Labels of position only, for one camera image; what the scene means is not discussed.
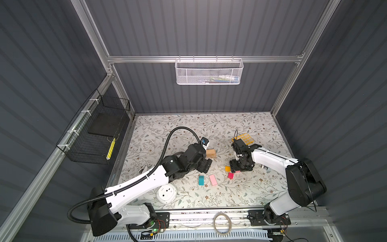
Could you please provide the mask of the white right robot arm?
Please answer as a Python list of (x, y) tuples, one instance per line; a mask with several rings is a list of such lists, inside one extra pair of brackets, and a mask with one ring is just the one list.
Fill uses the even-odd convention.
[(253, 171), (261, 165), (286, 178), (287, 191), (266, 204), (261, 216), (250, 215), (250, 220), (262, 219), (268, 225), (285, 224), (289, 211), (308, 206), (327, 191), (313, 162), (307, 158), (282, 156), (258, 144), (248, 145), (239, 138), (233, 139), (231, 147), (236, 156), (229, 162), (232, 173)]

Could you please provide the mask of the arched natural wood block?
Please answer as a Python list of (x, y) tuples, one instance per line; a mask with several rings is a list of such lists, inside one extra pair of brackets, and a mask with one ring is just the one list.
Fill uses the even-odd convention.
[(215, 149), (207, 149), (206, 156), (210, 159), (216, 158), (217, 157), (216, 150)]

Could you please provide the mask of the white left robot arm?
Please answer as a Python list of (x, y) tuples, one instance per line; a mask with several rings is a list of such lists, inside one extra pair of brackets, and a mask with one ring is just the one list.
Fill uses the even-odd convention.
[(207, 173), (212, 162), (207, 158), (205, 148), (195, 143), (189, 145), (180, 155), (163, 157), (154, 171), (148, 171), (106, 189), (94, 188), (91, 197), (103, 195), (104, 198), (87, 204), (93, 235), (104, 235), (120, 224), (133, 224), (140, 228), (152, 227), (157, 220), (157, 214), (150, 203), (129, 208), (125, 206), (153, 189), (183, 178), (191, 171)]

